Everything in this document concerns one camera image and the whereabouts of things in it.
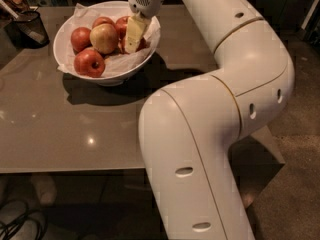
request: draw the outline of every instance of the dark floor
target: dark floor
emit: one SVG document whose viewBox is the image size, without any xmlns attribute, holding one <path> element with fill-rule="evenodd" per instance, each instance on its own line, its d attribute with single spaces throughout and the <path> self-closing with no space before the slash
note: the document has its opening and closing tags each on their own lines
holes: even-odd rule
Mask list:
<svg viewBox="0 0 320 240">
<path fill-rule="evenodd" d="M 269 129 L 286 164 L 249 207 L 248 215 L 257 240 L 316 240 L 320 236 L 320 56 L 293 34 L 281 37 L 295 63 L 296 83 L 287 108 Z M 76 240 L 90 233 L 106 240 L 167 239 L 144 170 L 53 177 L 58 196 L 54 206 L 42 210 L 49 219 L 45 240 Z M 29 175 L 12 176 L 8 191 L 11 198 L 39 208 Z M 31 239 L 26 232 L 14 239 Z"/>
</svg>

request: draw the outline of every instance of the white bowl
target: white bowl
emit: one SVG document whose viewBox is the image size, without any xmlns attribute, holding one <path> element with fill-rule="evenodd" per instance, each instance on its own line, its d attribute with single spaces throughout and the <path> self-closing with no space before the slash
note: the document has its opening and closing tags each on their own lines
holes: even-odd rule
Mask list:
<svg viewBox="0 0 320 240">
<path fill-rule="evenodd" d="M 135 54 L 118 56 L 119 58 L 116 59 L 120 60 L 114 60 L 111 66 L 106 64 L 105 72 L 100 78 L 79 75 L 73 67 L 75 53 L 70 41 L 72 31 L 80 26 L 91 29 L 94 19 L 98 16 L 108 16 L 116 21 L 118 18 L 125 15 L 132 15 L 128 2 L 104 2 L 90 7 L 77 5 L 74 15 L 61 26 L 54 39 L 53 53 L 59 64 L 58 69 L 64 73 L 69 73 L 78 78 L 103 86 L 120 85 L 136 74 L 151 58 L 158 46 L 160 40 L 160 24 L 156 17 L 152 18 L 151 25 L 145 34 L 150 45 L 149 48 L 143 49 Z"/>
</svg>

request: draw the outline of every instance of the red apple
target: red apple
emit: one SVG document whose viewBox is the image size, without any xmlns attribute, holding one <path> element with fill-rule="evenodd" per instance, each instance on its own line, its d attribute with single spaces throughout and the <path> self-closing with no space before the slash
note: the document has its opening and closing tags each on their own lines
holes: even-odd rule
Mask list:
<svg viewBox="0 0 320 240">
<path fill-rule="evenodd" d="M 118 47 L 118 33 L 111 24 L 101 24 L 91 30 L 92 46 L 102 54 L 112 53 Z"/>
<path fill-rule="evenodd" d="M 116 29 L 120 39 L 123 39 L 127 32 L 129 16 L 122 16 L 116 21 Z"/>
<path fill-rule="evenodd" d="M 95 50 L 85 49 L 79 52 L 73 62 L 74 69 L 79 75 L 98 78 L 105 69 L 104 59 Z"/>
<path fill-rule="evenodd" d="M 127 52 L 126 52 L 126 50 L 125 50 L 125 47 L 126 47 L 126 39 L 123 38 L 123 39 L 120 41 L 120 49 L 121 49 L 122 53 L 126 53 L 126 54 L 127 54 Z M 143 37 L 143 38 L 141 39 L 141 41 L 140 41 L 140 44 L 139 44 L 136 52 L 138 52 L 138 51 L 140 51 L 140 50 L 142 50 L 142 49 L 144 49 L 144 48 L 147 48 L 147 41 L 146 41 L 146 39 Z"/>
<path fill-rule="evenodd" d="M 91 30 L 86 27 L 78 27 L 71 33 L 71 45 L 76 52 L 81 52 L 84 48 L 91 45 Z"/>
<path fill-rule="evenodd" d="M 112 24 L 114 27 L 116 27 L 116 24 L 111 18 L 106 16 L 101 16 L 95 19 L 95 21 L 92 24 L 92 28 L 95 28 L 96 26 L 99 26 L 101 24 Z"/>
</svg>

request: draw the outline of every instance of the black cup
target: black cup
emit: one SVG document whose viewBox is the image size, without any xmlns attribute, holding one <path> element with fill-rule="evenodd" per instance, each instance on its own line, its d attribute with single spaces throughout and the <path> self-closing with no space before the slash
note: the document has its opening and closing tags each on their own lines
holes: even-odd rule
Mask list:
<svg viewBox="0 0 320 240">
<path fill-rule="evenodd" d="M 39 12 L 23 12 L 21 17 L 14 20 L 13 23 L 19 29 L 20 41 L 23 47 L 41 48 L 50 42 Z"/>
</svg>

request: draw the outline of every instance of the countertop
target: countertop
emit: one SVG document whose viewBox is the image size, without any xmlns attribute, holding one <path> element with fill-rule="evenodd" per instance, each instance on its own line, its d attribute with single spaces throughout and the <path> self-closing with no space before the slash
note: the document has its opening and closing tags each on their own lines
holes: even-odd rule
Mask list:
<svg viewBox="0 0 320 240">
<path fill-rule="evenodd" d="M 161 40 L 149 63 L 117 87 L 57 70 L 54 37 L 73 7 L 38 9 L 50 37 L 0 69 L 0 173 L 144 168 L 138 118 L 164 85 L 216 69 L 184 5 L 165 5 Z"/>
</svg>

